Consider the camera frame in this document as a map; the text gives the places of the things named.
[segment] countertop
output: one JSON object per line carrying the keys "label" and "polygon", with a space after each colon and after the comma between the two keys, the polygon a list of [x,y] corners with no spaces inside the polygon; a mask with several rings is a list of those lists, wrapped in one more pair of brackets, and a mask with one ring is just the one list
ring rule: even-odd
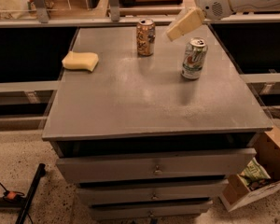
{"label": "countertop", "polygon": [[[270,130],[267,118],[206,25],[171,42],[156,27],[154,54],[139,57],[135,27],[82,28],[75,52],[95,52],[92,73],[65,70],[44,128],[48,141]],[[209,46],[201,77],[181,76],[191,37]]]}

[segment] speckled floor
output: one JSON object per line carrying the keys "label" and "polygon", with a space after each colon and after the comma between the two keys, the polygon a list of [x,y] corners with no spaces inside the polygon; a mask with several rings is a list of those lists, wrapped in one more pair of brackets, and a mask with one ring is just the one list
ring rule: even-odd
{"label": "speckled floor", "polygon": [[[280,128],[280,120],[274,119]],[[34,223],[95,224],[88,208],[80,203],[75,187],[67,184],[55,166],[57,155],[41,130],[0,131],[0,181],[10,190],[27,193],[39,163],[46,164],[30,208]],[[17,212],[0,210],[0,224],[15,223]],[[150,219],[102,221],[103,224],[149,224]],[[277,223],[280,224],[280,190],[275,194],[228,213],[220,199],[198,217],[160,217],[159,224]]]}

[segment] silver can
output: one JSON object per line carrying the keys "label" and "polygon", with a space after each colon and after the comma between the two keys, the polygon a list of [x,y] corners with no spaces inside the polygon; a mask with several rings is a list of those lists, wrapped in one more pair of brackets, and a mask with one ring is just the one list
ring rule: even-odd
{"label": "silver can", "polygon": [[141,56],[150,56],[154,51],[156,25],[152,19],[141,19],[137,23],[137,51]]}
{"label": "silver can", "polygon": [[207,45],[202,38],[194,37],[186,45],[185,58],[181,75],[189,79],[197,79],[203,70]]}

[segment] gray table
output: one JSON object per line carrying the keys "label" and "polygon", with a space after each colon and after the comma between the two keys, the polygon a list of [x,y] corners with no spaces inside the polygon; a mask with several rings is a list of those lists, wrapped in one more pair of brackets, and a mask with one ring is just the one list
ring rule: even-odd
{"label": "gray table", "polygon": [[[138,57],[134,27],[81,29],[73,51],[95,52],[93,73],[65,71],[45,140],[265,131],[272,123],[208,27],[170,42],[157,27],[155,52]],[[206,40],[201,77],[180,75],[187,41]]]}
{"label": "gray table", "polygon": [[[43,139],[94,219],[197,214],[210,208],[273,127],[207,26],[138,57],[135,27],[81,29],[73,51],[93,73],[65,71]],[[186,43],[209,45],[202,75],[181,76]]]}

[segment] drawer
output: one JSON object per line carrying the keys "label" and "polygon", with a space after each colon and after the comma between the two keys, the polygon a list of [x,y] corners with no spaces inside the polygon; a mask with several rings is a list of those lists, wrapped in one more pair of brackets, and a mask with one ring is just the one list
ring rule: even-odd
{"label": "drawer", "polygon": [[189,201],[97,207],[91,208],[91,218],[94,220],[104,220],[200,214],[207,212],[212,204],[212,201]]}
{"label": "drawer", "polygon": [[106,182],[241,172],[255,156],[254,148],[127,154],[58,159],[68,183]]}
{"label": "drawer", "polygon": [[107,203],[158,202],[212,198],[219,196],[227,185],[226,179],[120,185],[77,189],[77,196],[87,206]]}
{"label": "drawer", "polygon": [[52,142],[60,158],[246,148],[255,133],[201,133]]}

